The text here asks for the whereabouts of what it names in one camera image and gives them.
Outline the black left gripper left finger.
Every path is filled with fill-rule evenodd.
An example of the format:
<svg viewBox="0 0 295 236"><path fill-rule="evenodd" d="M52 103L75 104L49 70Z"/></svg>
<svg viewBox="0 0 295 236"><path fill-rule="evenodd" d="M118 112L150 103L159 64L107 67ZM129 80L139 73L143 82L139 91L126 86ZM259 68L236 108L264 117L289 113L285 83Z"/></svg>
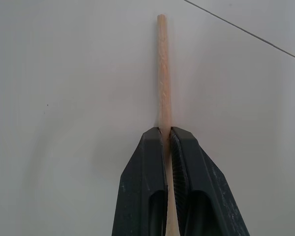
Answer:
<svg viewBox="0 0 295 236"><path fill-rule="evenodd" d="M119 182L112 236L165 236L168 184L157 127L142 134Z"/></svg>

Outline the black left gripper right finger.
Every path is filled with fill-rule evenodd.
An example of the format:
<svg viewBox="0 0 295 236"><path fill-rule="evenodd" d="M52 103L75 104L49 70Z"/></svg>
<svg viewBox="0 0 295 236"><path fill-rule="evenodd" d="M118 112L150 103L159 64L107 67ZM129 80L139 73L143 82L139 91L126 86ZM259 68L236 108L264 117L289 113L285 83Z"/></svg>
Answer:
<svg viewBox="0 0 295 236"><path fill-rule="evenodd" d="M171 129L180 236L250 236L221 170L189 131Z"/></svg>

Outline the wooden chopstick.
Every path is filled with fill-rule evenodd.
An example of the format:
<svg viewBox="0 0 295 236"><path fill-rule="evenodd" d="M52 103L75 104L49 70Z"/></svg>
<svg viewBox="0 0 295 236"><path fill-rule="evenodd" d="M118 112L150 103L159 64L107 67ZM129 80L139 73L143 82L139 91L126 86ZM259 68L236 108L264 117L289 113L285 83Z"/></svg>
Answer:
<svg viewBox="0 0 295 236"><path fill-rule="evenodd" d="M172 126L171 85L168 64L167 19L164 14L157 16L158 31L158 125L164 146L164 163L168 183L168 210L165 236L180 236L174 195L173 169L170 149Z"/></svg>

